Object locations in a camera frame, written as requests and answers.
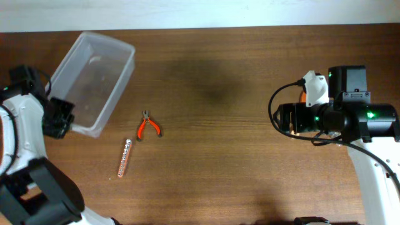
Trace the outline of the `clear plastic storage container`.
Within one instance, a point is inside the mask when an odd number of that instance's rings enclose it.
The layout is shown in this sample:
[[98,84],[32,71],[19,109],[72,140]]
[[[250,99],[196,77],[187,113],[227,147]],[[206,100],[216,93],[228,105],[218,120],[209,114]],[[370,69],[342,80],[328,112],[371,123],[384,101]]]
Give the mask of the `clear plastic storage container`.
[[113,37],[82,32],[51,77],[50,98],[74,104],[71,130],[101,135],[134,71],[135,47]]

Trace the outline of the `orange socket bit rail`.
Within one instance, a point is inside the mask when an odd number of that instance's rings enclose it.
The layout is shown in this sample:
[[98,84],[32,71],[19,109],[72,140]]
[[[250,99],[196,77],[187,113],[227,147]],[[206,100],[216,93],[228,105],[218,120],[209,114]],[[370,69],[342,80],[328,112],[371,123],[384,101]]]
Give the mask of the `orange socket bit rail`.
[[122,178],[124,176],[125,170],[128,165],[129,154],[132,148],[133,142],[131,139],[126,139],[126,143],[124,145],[124,149],[122,152],[122,157],[119,165],[119,169],[117,172],[118,178]]

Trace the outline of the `orange scraper with wooden handle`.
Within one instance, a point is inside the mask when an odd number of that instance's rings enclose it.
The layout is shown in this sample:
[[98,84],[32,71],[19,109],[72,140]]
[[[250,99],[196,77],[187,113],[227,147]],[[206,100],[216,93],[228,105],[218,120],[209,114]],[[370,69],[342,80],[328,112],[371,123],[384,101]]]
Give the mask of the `orange scraper with wooden handle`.
[[[306,93],[304,91],[301,91],[299,95],[299,102],[300,103],[305,103],[306,102]],[[294,124],[290,125],[290,134],[294,136],[299,136],[300,134],[294,130]]]

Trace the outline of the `clear box of screwdriver bits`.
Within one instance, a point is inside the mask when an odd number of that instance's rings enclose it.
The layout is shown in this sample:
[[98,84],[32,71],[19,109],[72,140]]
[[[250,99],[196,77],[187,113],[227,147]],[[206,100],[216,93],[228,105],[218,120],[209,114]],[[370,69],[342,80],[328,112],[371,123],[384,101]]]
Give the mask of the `clear box of screwdriver bits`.
[[342,146],[342,144],[338,143],[338,141],[342,140],[341,134],[339,132],[329,131],[324,133],[327,139],[330,139],[330,142],[325,142],[324,145],[335,144],[337,146]]

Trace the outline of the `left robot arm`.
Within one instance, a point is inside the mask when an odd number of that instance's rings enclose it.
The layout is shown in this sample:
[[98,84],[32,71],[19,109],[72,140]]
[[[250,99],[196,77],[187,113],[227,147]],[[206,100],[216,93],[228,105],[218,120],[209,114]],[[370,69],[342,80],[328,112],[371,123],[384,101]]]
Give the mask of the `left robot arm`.
[[44,137],[62,139],[74,104],[49,98],[45,75],[20,65],[1,89],[1,214],[11,224],[117,224],[86,207],[76,184],[46,153]]

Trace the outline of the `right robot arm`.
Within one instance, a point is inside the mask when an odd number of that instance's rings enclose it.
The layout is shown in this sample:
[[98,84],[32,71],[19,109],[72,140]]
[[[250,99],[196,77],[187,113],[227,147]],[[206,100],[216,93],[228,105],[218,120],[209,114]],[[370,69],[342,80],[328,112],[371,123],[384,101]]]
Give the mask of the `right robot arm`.
[[399,117],[390,104],[371,103],[365,66],[307,72],[292,83],[299,102],[268,114],[279,133],[314,146],[345,146],[356,171],[367,224],[399,224]]

